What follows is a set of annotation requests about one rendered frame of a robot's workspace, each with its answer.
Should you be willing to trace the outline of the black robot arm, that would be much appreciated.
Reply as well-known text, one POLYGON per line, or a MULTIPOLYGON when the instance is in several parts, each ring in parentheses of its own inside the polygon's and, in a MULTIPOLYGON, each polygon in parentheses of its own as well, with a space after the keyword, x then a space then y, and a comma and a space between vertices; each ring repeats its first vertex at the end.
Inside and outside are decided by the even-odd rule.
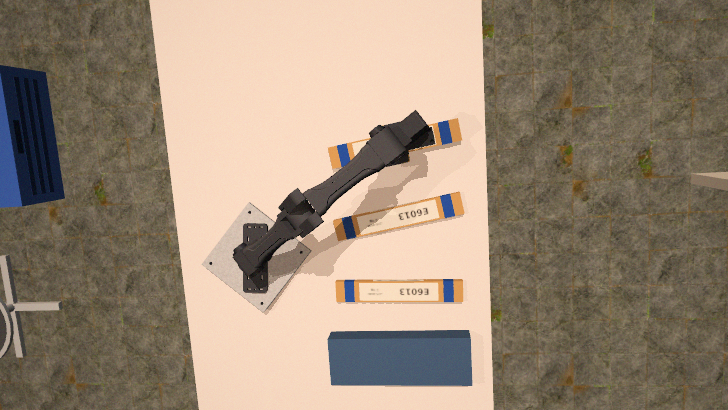
POLYGON ((304 193, 298 188, 292 191, 280 204, 281 212, 269 231, 264 223, 243 225, 243 243, 233 250, 233 259, 243 271, 245 293, 265 293, 268 290, 268 261, 275 251, 285 242, 299 235, 303 239, 311 229, 316 229, 321 221, 324 222, 321 217, 347 191, 388 164, 408 156, 408 150, 435 144, 432 127, 416 110, 392 129, 378 125, 369 135, 371 139, 358 154, 327 180, 304 193))

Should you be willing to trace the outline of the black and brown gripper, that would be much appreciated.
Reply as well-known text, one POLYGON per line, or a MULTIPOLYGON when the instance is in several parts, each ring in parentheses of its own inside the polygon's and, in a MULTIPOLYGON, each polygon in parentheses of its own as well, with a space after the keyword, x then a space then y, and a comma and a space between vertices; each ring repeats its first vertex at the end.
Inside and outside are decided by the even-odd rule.
MULTIPOLYGON (((390 128, 390 129, 392 129, 392 128, 393 128, 393 127, 395 127, 395 126, 396 126, 396 125, 397 125, 398 123, 400 123, 400 122, 395 122, 395 123, 391 123, 391 124, 383 125, 383 127, 385 128, 385 127, 389 126, 389 128, 390 128)), ((389 167, 389 166, 393 166, 393 165, 398 165, 398 164, 402 164, 402 163, 407 163, 407 162, 409 162, 409 161, 410 161, 410 158, 409 158, 409 154, 408 154, 408 156, 403 156, 403 157, 401 157, 401 158, 400 158, 399 160, 397 160, 397 161, 396 161, 395 163, 393 163, 393 164, 391 164, 391 163, 390 163, 390 164, 388 164, 388 165, 387 165, 386 167, 389 167)))

